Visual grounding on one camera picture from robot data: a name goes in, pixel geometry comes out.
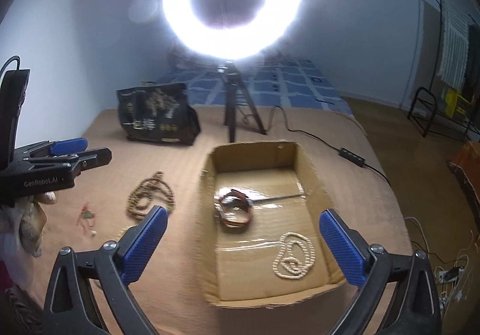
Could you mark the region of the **gloved left hand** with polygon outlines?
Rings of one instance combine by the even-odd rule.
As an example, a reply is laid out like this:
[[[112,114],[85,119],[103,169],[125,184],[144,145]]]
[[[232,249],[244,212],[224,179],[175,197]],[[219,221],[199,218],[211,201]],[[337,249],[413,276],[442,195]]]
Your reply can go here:
[[[1,205],[1,234],[10,233],[18,237],[24,251],[34,258],[41,256],[43,229],[47,223],[47,215],[41,205],[52,205],[58,202],[53,191],[35,194],[17,199],[14,207]]]

